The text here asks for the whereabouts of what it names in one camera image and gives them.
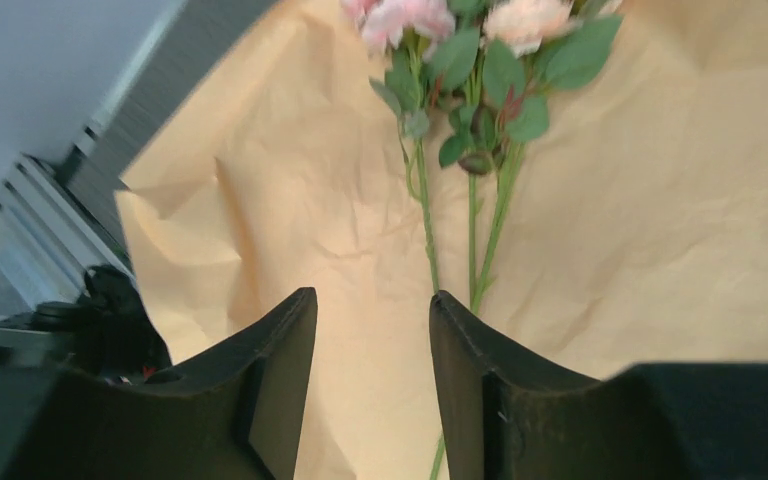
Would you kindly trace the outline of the pink flowers bunch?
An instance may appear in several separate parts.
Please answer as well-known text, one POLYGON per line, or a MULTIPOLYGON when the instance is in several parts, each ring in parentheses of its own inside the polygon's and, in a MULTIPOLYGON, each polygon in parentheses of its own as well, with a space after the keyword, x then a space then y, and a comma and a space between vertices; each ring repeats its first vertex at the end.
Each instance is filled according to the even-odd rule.
POLYGON ((445 114, 442 168, 468 179, 468 306, 478 312, 527 146, 550 125, 548 98, 602 71, 622 23, 616 1, 345 1, 368 51, 388 60, 370 86, 393 113, 408 192, 439 276, 425 140, 445 114))

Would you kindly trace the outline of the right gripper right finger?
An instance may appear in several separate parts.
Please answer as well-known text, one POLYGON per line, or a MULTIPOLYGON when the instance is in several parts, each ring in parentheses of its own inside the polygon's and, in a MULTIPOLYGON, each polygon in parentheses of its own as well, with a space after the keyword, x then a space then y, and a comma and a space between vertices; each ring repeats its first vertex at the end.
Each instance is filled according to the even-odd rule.
POLYGON ((600 381, 445 291, 429 327, 453 479, 768 479, 768 363, 640 363, 600 381))

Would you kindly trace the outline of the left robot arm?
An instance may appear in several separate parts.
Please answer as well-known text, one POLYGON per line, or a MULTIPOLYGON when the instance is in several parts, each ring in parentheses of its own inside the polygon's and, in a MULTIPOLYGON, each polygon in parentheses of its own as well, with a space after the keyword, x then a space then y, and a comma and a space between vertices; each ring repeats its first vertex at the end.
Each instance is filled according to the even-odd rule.
POLYGON ((109 384, 140 384, 172 365, 131 278, 88 267, 73 301, 46 301, 0 319, 0 367, 69 368, 109 384))

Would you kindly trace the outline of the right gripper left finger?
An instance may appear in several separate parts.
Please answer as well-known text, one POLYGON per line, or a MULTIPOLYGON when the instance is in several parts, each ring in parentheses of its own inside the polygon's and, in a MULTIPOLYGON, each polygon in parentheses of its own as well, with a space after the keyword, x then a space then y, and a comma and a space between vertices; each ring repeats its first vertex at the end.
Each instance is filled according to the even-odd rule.
POLYGON ((0 368, 0 479, 290 479, 316 325, 304 287, 142 384, 0 368))

